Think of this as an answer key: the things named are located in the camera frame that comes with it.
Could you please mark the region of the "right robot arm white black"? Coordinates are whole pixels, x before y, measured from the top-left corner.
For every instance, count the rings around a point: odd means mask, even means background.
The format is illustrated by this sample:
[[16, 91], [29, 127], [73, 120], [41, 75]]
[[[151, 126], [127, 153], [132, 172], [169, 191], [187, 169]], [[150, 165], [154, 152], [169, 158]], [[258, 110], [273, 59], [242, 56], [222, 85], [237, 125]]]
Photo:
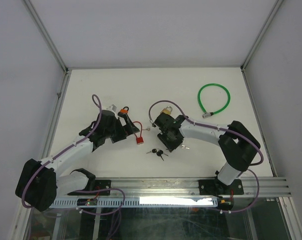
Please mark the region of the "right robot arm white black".
[[159, 128], [157, 137], [170, 152], [179, 147], [185, 138], [219, 146], [226, 163], [217, 173], [214, 187], [221, 194], [232, 188], [233, 181], [247, 171], [255, 156], [261, 153], [259, 142], [239, 121], [234, 120], [229, 125], [209, 125], [184, 115], [173, 118], [161, 113], [153, 126]]

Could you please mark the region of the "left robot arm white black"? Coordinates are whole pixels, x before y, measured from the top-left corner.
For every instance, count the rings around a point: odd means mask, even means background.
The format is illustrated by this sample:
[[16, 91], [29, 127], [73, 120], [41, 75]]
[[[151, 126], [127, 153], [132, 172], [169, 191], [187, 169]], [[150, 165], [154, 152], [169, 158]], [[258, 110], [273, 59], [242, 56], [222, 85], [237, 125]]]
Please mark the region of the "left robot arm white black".
[[25, 208], [47, 210], [56, 197], [96, 190], [96, 176], [83, 168], [74, 169], [69, 175], [63, 173], [72, 164], [91, 154], [107, 139], [112, 143], [122, 141], [139, 132], [128, 116], [126, 106], [118, 113], [102, 110], [96, 121], [83, 129], [74, 141], [55, 156], [41, 160], [28, 160], [22, 169], [15, 195]]

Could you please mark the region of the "red cable padlock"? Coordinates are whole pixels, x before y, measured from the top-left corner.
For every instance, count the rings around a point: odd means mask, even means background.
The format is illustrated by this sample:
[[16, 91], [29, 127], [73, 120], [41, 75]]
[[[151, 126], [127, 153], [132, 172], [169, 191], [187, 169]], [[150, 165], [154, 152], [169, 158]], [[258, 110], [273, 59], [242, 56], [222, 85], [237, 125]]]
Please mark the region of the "red cable padlock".
[[140, 130], [139, 134], [134, 134], [135, 137], [136, 137], [136, 143], [137, 143], [137, 145], [144, 144], [144, 139], [142, 137], [142, 132], [143, 132], [143, 125], [142, 125], [142, 123], [139, 122], [139, 121], [134, 121], [133, 123], [134, 124], [136, 123], [136, 124], [138, 124], [140, 126], [140, 128], [139, 128], [139, 130]]

